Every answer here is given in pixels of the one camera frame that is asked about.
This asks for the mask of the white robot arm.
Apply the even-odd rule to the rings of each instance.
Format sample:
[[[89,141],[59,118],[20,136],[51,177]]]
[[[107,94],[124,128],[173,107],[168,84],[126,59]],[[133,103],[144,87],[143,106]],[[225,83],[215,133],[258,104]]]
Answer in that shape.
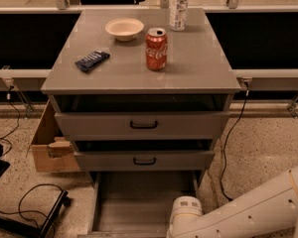
[[[167,238],[252,238],[291,227],[298,238],[298,167],[208,214],[198,199],[177,198]]]

